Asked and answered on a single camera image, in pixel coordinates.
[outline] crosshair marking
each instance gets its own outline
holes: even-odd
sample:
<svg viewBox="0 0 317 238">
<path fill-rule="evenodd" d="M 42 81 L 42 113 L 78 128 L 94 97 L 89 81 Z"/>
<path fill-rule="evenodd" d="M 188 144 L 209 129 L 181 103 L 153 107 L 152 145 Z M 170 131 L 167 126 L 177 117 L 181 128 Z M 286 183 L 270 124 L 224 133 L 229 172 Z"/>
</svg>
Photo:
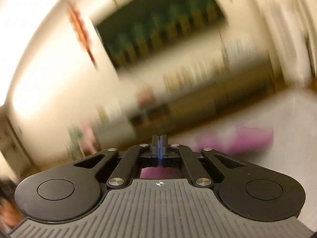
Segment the crosshair marking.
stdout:
<svg viewBox="0 0 317 238">
<path fill-rule="evenodd" d="M 162 185 L 164 185 L 164 184 L 166 184 L 165 182 L 162 182 L 162 181 L 158 181 L 158 182 L 156 182 L 155 183 L 157 186 L 162 186 Z"/>
</svg>

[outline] circular cover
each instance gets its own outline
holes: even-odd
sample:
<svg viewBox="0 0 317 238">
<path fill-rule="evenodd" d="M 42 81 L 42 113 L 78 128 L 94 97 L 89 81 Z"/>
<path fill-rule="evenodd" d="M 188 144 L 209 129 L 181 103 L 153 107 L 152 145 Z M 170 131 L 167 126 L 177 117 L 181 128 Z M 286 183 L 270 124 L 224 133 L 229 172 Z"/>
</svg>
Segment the circular cover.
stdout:
<svg viewBox="0 0 317 238">
<path fill-rule="evenodd" d="M 265 222 L 298 216 L 305 202 L 305 191 L 295 179 L 255 165 L 230 169 L 218 196 L 234 213 Z"/>
<path fill-rule="evenodd" d="M 44 199 L 58 201 L 72 195 L 75 190 L 73 183 L 63 179 L 48 180 L 42 183 L 37 193 Z"/>
<path fill-rule="evenodd" d="M 270 201 L 282 195 L 282 187 L 271 180 L 258 179 L 248 182 L 247 192 L 256 199 Z"/>
<path fill-rule="evenodd" d="M 100 200 L 93 169 L 64 165 L 23 180 L 15 191 L 21 211 L 37 220 L 59 222 L 82 216 Z"/>
</svg>

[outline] pink object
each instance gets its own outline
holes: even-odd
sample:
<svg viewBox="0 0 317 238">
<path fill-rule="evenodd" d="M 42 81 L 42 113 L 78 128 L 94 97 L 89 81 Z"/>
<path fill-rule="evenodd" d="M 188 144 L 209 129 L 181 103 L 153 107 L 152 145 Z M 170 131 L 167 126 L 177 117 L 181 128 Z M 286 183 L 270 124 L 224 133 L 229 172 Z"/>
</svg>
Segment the pink object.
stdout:
<svg viewBox="0 0 317 238">
<path fill-rule="evenodd" d="M 199 152 L 212 148 L 228 155 L 237 155 L 250 150 L 266 149 L 273 142 L 273 129 L 231 126 L 225 132 L 207 132 L 196 138 L 189 146 Z"/>
<path fill-rule="evenodd" d="M 81 153 L 83 154 L 84 150 L 89 150 L 91 154 L 95 154 L 98 151 L 96 150 L 94 143 L 96 142 L 96 138 L 93 132 L 93 129 L 89 124 L 82 125 L 82 137 L 78 141 L 78 145 Z"/>
<path fill-rule="evenodd" d="M 180 171 L 172 167 L 147 167 L 141 170 L 140 178 L 142 179 L 168 179 L 180 178 Z"/>
</svg>

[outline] red decoration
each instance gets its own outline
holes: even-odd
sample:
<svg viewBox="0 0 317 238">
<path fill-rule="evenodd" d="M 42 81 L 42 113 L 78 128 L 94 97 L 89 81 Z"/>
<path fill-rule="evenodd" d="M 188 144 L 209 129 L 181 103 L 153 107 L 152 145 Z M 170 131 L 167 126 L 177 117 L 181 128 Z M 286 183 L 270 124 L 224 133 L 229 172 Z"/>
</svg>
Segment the red decoration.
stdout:
<svg viewBox="0 0 317 238">
<path fill-rule="evenodd" d="M 142 88 L 139 92 L 137 92 L 136 97 L 137 103 L 140 108 L 145 107 L 155 100 L 153 89 L 151 86 L 146 86 Z"/>
<path fill-rule="evenodd" d="M 95 59 L 91 53 L 90 47 L 89 47 L 88 33 L 87 33 L 87 31 L 85 29 L 85 25 L 81 19 L 80 12 L 74 4 L 71 4 L 71 3 L 68 3 L 68 4 L 69 4 L 69 8 L 68 8 L 69 20 L 72 23 L 72 25 L 74 27 L 74 31 L 77 34 L 77 39 L 80 42 L 80 44 L 82 44 L 82 46 L 84 47 L 86 52 L 88 53 L 95 69 L 97 69 L 96 61 L 95 61 Z"/>
</svg>

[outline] gray textured panel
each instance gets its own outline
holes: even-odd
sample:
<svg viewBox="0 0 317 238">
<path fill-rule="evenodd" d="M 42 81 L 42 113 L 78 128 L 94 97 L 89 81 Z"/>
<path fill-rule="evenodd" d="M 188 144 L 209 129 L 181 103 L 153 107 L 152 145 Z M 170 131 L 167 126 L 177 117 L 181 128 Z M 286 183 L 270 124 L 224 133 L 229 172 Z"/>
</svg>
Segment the gray textured panel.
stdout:
<svg viewBox="0 0 317 238">
<path fill-rule="evenodd" d="M 213 192 L 186 179 L 134 180 L 110 191 L 90 215 L 66 224 L 26 220 L 11 237 L 20 238 L 306 238 L 312 232 L 295 217 L 257 222 L 227 210 Z"/>
</svg>

